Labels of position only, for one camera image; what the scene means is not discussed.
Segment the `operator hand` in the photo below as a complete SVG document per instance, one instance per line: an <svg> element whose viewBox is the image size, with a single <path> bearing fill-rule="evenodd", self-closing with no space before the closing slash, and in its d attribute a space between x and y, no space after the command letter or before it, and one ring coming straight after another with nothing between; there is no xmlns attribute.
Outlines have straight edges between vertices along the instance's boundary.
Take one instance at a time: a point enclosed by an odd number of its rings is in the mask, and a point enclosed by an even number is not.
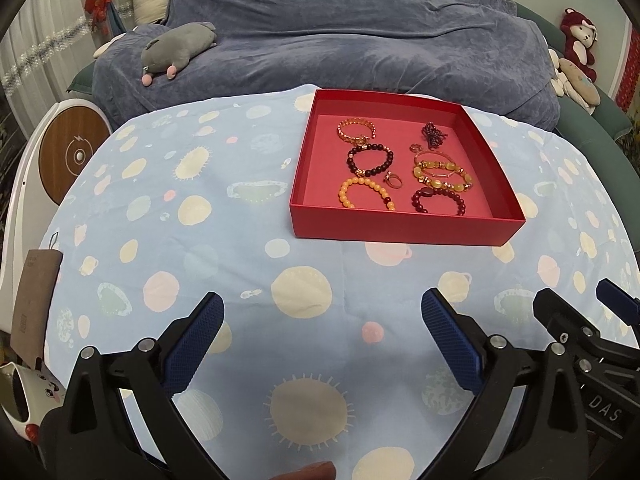
<svg viewBox="0 0 640 480"><path fill-rule="evenodd" d="M279 474L271 480L335 480L336 469L334 463L328 462L313 463L296 471L286 474Z"/></svg>

